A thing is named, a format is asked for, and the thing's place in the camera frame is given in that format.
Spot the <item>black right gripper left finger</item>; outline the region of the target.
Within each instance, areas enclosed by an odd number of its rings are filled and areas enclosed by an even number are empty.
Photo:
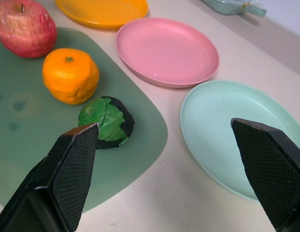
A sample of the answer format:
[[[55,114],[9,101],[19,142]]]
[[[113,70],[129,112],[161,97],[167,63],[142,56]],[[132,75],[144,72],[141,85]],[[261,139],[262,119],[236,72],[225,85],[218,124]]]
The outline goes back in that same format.
[[[0,213],[0,232],[74,232],[90,189],[98,123],[61,135]]]

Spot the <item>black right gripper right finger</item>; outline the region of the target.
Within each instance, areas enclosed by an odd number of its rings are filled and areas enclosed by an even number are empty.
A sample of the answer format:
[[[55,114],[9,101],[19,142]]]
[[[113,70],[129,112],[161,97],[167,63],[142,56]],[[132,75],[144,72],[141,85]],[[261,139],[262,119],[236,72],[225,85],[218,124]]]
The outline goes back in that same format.
[[[246,176],[277,232],[300,232],[300,148],[281,130],[231,120]]]

